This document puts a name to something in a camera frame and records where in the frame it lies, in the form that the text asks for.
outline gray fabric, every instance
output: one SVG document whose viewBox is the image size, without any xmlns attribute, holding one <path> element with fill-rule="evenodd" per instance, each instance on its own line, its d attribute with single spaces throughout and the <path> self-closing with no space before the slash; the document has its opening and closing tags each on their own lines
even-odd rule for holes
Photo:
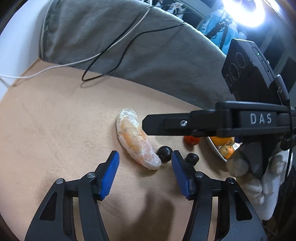
<svg viewBox="0 0 296 241">
<path fill-rule="evenodd" d="M 66 64 L 101 52 L 146 6 L 138 0 L 54 0 L 45 19 L 43 60 Z M 181 22 L 152 8 L 143 22 L 102 55 L 91 71 L 105 73 L 115 67 L 138 33 Z M 111 75 L 208 109 L 216 102 L 234 100 L 221 74 L 224 60 L 225 55 L 211 41 L 186 24 L 137 38 Z M 90 62 L 75 67 L 86 69 Z"/>
</svg>

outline white lettering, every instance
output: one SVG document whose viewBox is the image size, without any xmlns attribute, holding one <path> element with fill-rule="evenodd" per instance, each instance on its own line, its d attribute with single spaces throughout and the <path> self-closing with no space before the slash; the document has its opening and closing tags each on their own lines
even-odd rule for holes
<svg viewBox="0 0 296 241">
<path fill-rule="evenodd" d="M 260 115 L 260 121 L 259 121 L 259 124 L 261 124 L 261 122 L 263 122 L 263 124 L 265 124 L 265 121 L 264 121 L 264 118 L 263 118 L 263 114 L 261 113 Z"/>
<path fill-rule="evenodd" d="M 270 124 L 271 123 L 270 113 L 267 114 L 267 119 L 268 119 L 267 123 Z"/>
<path fill-rule="evenodd" d="M 251 113 L 250 118 L 251 118 L 251 125 L 254 125 L 257 121 L 255 113 Z"/>
</svg>

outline white bowl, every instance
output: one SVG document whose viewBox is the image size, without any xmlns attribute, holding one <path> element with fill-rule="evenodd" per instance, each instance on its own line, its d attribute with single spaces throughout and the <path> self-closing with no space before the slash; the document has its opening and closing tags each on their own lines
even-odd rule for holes
<svg viewBox="0 0 296 241">
<path fill-rule="evenodd" d="M 209 144 L 210 148 L 212 149 L 212 151 L 218 156 L 220 157 L 223 161 L 227 162 L 227 160 L 220 154 L 219 152 L 219 148 L 220 146 L 215 146 L 214 143 L 212 142 L 211 138 L 209 137 L 205 137 L 205 139 L 207 140 L 207 143 Z M 240 144 L 239 143 L 234 143 L 233 148 L 234 150 L 236 150 L 237 148 L 239 148 Z"/>
</svg>

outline gloved hand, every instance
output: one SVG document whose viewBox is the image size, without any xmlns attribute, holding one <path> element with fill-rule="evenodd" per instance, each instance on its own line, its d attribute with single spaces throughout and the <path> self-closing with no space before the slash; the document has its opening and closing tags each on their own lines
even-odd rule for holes
<svg viewBox="0 0 296 241">
<path fill-rule="evenodd" d="M 250 171 L 249 164 L 241 155 L 227 160 L 229 173 L 236 177 L 260 219 L 269 220 L 274 212 L 279 195 L 279 187 L 284 182 L 289 150 L 280 149 L 280 143 L 272 152 L 266 172 L 261 180 Z M 293 154 L 289 166 L 292 166 Z"/>
</svg>

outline beige tabletop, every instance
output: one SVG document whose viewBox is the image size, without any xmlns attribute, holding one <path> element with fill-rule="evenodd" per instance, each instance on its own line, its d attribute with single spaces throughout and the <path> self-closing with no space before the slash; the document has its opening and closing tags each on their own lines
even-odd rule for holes
<svg viewBox="0 0 296 241">
<path fill-rule="evenodd" d="M 37 61 L 26 75 L 52 64 Z M 181 195 L 171 163 L 158 171 L 137 164 L 120 145 L 115 121 L 123 108 L 142 120 L 148 114 L 197 110 L 170 95 L 120 78 L 106 76 L 81 85 L 83 71 L 49 70 L 18 80 L 0 103 L 0 213 L 21 240 L 54 181 L 79 179 L 105 162 L 112 150 L 120 165 L 109 196 L 99 202 L 111 241 L 181 241 L 192 201 Z M 225 180 L 225 163 L 204 139 L 188 150 L 182 137 L 148 137 L 154 150 L 168 145 L 183 157 L 199 155 L 195 166 L 211 178 Z M 209 240 L 214 239 L 216 200 Z M 77 239 L 78 200 L 74 200 Z"/>
</svg>

